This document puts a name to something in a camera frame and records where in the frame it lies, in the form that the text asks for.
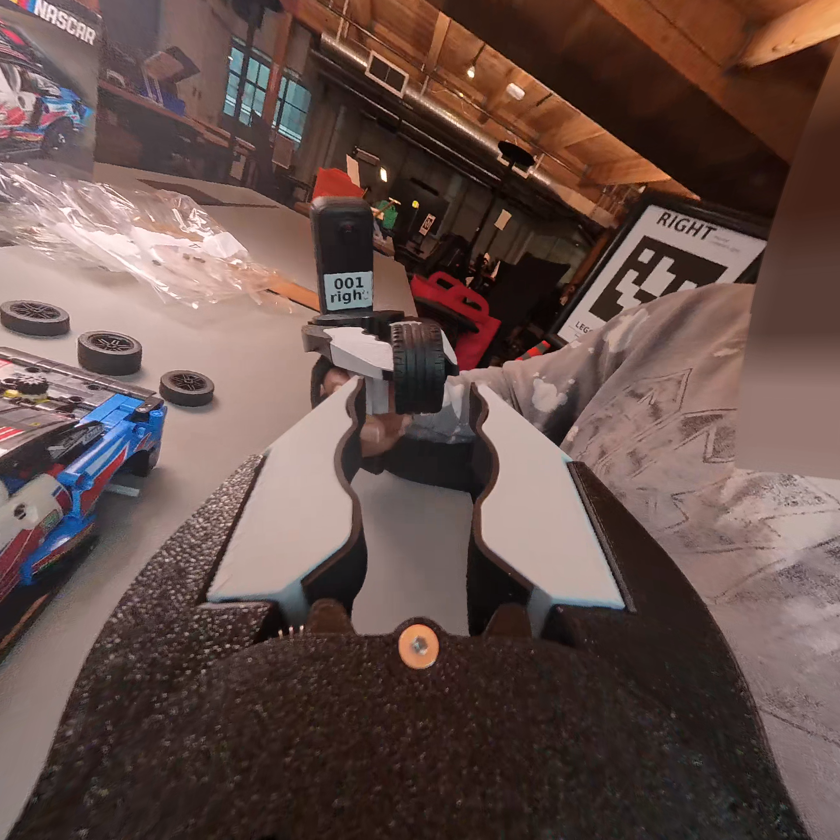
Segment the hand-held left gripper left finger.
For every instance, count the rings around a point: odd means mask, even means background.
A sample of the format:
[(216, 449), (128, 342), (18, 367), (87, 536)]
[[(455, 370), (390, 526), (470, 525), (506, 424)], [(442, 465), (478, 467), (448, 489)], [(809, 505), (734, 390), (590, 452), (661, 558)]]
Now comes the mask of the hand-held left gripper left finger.
[(363, 379), (350, 379), (266, 450), (206, 592), (212, 604), (269, 603), (286, 627), (321, 600), (352, 614), (368, 568), (361, 503)]

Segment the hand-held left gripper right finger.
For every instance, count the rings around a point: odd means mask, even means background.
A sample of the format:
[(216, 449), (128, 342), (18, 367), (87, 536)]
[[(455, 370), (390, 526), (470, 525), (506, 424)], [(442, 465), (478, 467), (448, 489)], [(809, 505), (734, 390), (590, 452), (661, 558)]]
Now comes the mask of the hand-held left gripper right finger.
[(482, 634), (504, 605), (524, 609), (533, 636), (555, 607), (625, 610), (571, 459), (487, 385), (470, 387), (469, 425), (469, 634)]

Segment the black toy wheel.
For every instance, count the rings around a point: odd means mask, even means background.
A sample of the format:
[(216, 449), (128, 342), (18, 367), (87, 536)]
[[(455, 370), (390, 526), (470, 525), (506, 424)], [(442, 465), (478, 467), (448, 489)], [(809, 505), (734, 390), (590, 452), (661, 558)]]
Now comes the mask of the black toy wheel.
[(214, 400), (215, 385), (202, 373), (175, 370), (163, 373), (158, 393), (175, 406), (202, 407)]
[(432, 322), (391, 324), (397, 414), (435, 414), (442, 409), (448, 378), (444, 338), (440, 327)]
[(80, 368), (108, 376), (134, 375), (142, 366), (143, 347), (140, 341), (119, 332), (95, 330), (77, 339), (77, 361)]
[(1, 303), (1, 324), (5, 329), (36, 338), (54, 338), (70, 331), (70, 315), (42, 301), (13, 300)]

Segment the blue white toy race car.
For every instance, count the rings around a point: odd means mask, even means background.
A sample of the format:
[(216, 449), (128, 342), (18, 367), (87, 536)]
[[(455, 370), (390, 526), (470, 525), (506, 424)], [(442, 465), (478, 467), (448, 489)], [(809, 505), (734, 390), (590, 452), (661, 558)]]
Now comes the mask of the blue white toy race car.
[(21, 350), (3, 347), (1, 369), (5, 658), (89, 550), (114, 478), (155, 467), (166, 408), (153, 391)]

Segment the person's right forearm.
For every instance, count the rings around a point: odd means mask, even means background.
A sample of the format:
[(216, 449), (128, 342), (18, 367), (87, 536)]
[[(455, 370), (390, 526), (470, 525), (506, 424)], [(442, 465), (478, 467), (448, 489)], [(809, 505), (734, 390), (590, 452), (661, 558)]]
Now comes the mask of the person's right forearm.
[(405, 421), (401, 441), (439, 445), (470, 443), (469, 394), (485, 386), (569, 455), (592, 437), (614, 431), (608, 404), (637, 378), (634, 354), (611, 350), (600, 338), (538, 358), (450, 376), (442, 409)]

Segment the grey desk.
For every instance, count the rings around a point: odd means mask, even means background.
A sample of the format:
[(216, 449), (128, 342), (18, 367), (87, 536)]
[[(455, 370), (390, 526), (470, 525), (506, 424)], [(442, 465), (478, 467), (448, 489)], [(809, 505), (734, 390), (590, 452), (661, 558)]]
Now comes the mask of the grey desk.
[[(314, 354), (303, 353), (305, 308), (265, 294), (191, 309), (148, 284), (2, 245), (2, 300), (33, 299), (69, 312), (72, 334), (20, 337), (2, 345), (67, 364), (78, 334), (126, 333), (143, 345), (138, 384), (155, 389), (170, 370), (202, 372), (215, 384), (210, 406), (172, 407), (158, 465), (136, 498), (106, 493), (99, 540), (2, 663), (1, 826), (15, 824), (44, 766), (91, 646), (136, 574), (173, 532), (248, 457), (262, 452), (310, 410)], [(471, 502), (464, 493), (387, 473), (353, 481), (364, 514), (369, 570), (353, 609), (363, 633), (413, 616), (452, 634), (467, 632), (466, 552)]]

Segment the person's right hand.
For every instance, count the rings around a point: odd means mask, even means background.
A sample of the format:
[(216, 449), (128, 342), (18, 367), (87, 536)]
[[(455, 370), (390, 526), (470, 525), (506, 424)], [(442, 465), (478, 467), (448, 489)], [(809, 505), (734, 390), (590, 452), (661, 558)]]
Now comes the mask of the person's right hand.
[[(324, 374), (318, 389), (318, 396), (323, 400), (340, 389), (350, 379), (347, 371), (330, 367)], [(360, 451), (365, 459), (385, 455), (405, 434), (412, 418), (394, 412), (369, 415), (360, 431)]]

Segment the person's bleached grey sweatshirt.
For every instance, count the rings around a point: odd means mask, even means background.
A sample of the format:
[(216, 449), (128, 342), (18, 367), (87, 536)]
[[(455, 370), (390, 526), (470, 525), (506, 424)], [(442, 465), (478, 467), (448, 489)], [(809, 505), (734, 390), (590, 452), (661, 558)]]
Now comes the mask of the person's bleached grey sweatshirt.
[(755, 286), (680, 292), (545, 359), (563, 448), (709, 605), (816, 838), (839, 828), (838, 481), (736, 466)]

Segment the white air vent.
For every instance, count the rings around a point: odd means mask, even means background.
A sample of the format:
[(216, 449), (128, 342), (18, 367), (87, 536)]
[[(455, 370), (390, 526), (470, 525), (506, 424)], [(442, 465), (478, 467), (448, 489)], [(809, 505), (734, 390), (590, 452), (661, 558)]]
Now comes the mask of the white air vent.
[(409, 74), (403, 68), (374, 51), (369, 53), (366, 60), (364, 75), (399, 99), (404, 98), (408, 83), (411, 80)]

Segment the paned window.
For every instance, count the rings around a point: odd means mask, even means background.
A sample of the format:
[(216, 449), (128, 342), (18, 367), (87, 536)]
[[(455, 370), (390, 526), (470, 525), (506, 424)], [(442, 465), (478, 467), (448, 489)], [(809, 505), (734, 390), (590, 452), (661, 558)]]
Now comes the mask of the paned window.
[(257, 48), (250, 50), (248, 63), (245, 63), (245, 47), (244, 40), (231, 38), (222, 109), (224, 120), (230, 121), (238, 115), (242, 124), (250, 126), (254, 117), (260, 117), (280, 136), (299, 146), (312, 101), (310, 90), (298, 75), (286, 69), (279, 81), (274, 116), (268, 119), (266, 101), (271, 64), (268, 55)]

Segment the clear plastic bag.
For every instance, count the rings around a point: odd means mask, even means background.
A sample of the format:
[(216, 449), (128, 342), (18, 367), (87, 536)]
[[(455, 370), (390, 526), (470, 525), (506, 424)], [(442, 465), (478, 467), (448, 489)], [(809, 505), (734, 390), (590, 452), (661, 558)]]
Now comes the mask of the clear plastic bag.
[(55, 262), (131, 275), (192, 309), (255, 298), (282, 281), (178, 192), (119, 190), (2, 164), (2, 235)]

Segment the framed black white marker sign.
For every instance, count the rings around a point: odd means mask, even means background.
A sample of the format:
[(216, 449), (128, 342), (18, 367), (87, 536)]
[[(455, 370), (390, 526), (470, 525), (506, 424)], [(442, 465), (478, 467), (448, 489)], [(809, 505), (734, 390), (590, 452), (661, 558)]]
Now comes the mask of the framed black white marker sign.
[(770, 227), (768, 219), (722, 206), (643, 196), (563, 308), (549, 344), (562, 347), (678, 291), (755, 282)]

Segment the black toy set box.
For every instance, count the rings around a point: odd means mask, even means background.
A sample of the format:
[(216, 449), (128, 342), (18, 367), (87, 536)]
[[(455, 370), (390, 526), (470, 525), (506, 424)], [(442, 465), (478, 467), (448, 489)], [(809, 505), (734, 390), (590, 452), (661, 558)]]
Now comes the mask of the black toy set box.
[(103, 24), (98, 2), (1, 2), (1, 162), (93, 173)]

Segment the silver air duct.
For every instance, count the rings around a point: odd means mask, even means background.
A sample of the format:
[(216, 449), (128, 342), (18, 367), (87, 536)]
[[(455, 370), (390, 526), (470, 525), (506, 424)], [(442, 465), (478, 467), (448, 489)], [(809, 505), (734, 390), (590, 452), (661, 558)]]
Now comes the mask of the silver air duct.
[[(364, 74), (366, 60), (371, 50), (363, 49), (350, 41), (339, 39), (327, 33), (321, 34), (320, 46), (330, 57), (338, 59), (344, 66), (354, 68)], [(422, 87), (412, 80), (408, 83), (404, 98), (397, 98), (397, 100), (421, 118), (436, 123), (442, 130), (449, 131), (460, 140), (470, 143), (487, 159), (502, 162), (499, 159), (498, 140), (473, 122), (468, 121), (462, 114), (453, 112), (440, 102), (430, 98)], [(522, 178), (519, 174), (518, 178), (554, 194), (579, 213), (586, 214), (594, 206), (588, 198), (558, 182), (537, 167), (534, 168), (528, 178)]]

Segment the black round disc mount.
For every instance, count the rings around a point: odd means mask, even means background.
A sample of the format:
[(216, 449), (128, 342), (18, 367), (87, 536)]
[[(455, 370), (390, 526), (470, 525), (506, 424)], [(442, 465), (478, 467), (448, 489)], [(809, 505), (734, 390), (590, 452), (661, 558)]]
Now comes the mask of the black round disc mount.
[(502, 140), (498, 142), (497, 148), (499, 159), (522, 178), (528, 178), (537, 165), (535, 158), (515, 143)]

